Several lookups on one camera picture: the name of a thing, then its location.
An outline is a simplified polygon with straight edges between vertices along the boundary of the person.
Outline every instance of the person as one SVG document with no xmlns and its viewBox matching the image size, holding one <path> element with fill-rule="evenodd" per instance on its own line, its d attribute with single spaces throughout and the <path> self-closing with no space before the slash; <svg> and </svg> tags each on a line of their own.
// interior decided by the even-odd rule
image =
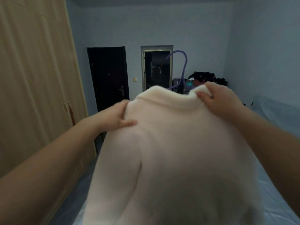
<svg viewBox="0 0 300 225">
<path fill-rule="evenodd" d="M 212 94 L 197 96 L 216 116 L 230 122 L 245 138 L 276 188 L 300 216 L 300 140 L 245 107 L 226 86 L 205 83 Z M 103 131 L 132 126 L 122 120 L 128 101 L 80 121 L 0 179 L 0 224 L 35 224 L 63 187 L 84 145 Z"/>
</svg>

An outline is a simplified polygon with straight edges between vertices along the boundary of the clothes hanger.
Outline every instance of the clothes hanger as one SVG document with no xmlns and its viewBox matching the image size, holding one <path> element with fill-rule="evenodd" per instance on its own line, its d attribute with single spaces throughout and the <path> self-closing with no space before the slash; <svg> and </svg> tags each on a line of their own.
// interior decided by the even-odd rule
<svg viewBox="0 0 300 225">
<path fill-rule="evenodd" d="M 184 76 L 185 76 L 185 67 L 187 66 L 187 62 L 188 62 L 187 54 L 186 54 L 184 51 L 182 51 L 182 50 L 175 50 L 175 51 L 173 51 L 171 54 L 169 54 L 169 55 L 166 57 L 166 60 L 169 59 L 170 56 L 171 56 L 172 54 L 178 53 L 178 52 L 184 54 L 184 56 L 185 56 L 185 65 L 184 65 L 184 67 L 183 67 L 182 75 L 181 75 L 181 78 L 180 78 L 178 84 L 176 84 L 176 85 L 174 85 L 174 86 L 172 86 L 172 87 L 169 87 L 169 88 L 167 88 L 167 89 L 168 89 L 168 90 L 171 90 L 171 89 L 173 89 L 173 88 L 177 88 L 177 87 L 178 87 L 178 90 L 180 89 L 180 92 L 178 92 L 178 93 L 182 94 L 182 93 L 183 93 L 184 86 L 186 86 L 186 87 L 189 88 L 189 89 L 193 89 L 193 88 L 194 88 L 193 86 L 185 85 L 185 78 L 184 78 Z"/>
</svg>

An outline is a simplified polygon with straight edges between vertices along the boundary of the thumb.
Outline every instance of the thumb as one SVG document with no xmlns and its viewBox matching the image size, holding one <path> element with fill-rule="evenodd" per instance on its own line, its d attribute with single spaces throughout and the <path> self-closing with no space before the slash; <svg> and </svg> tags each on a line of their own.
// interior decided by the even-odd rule
<svg viewBox="0 0 300 225">
<path fill-rule="evenodd" d="M 136 124 L 137 124 L 136 120 L 121 120 L 120 128 L 125 128 L 125 127 L 133 126 Z"/>
<path fill-rule="evenodd" d="M 205 92 L 197 91 L 196 95 L 199 99 L 202 100 L 206 105 L 212 102 L 212 98 Z"/>
</svg>

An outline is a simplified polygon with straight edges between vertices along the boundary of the pile of clothes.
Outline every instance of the pile of clothes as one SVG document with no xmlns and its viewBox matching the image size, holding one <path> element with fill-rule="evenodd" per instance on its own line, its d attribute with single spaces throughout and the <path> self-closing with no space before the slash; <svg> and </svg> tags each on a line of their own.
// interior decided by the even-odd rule
<svg viewBox="0 0 300 225">
<path fill-rule="evenodd" d="M 189 76 L 188 79 L 194 78 L 193 86 L 197 87 L 199 85 L 204 84 L 207 81 L 215 82 L 220 85 L 227 86 L 228 81 L 224 78 L 216 78 L 214 73 L 210 72 L 194 72 L 192 75 Z"/>
</svg>

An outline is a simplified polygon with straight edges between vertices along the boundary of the white collar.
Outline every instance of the white collar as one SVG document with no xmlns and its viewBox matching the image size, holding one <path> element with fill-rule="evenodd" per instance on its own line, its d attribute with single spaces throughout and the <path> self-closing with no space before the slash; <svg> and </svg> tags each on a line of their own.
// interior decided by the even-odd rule
<svg viewBox="0 0 300 225">
<path fill-rule="evenodd" d="M 135 99 L 145 99 L 174 108 L 194 109 L 199 105 L 203 105 L 203 102 L 195 94 L 196 91 L 203 91 L 211 96 L 205 85 L 194 88 L 188 95 L 181 95 L 160 86 L 153 86 L 139 94 Z"/>
</svg>

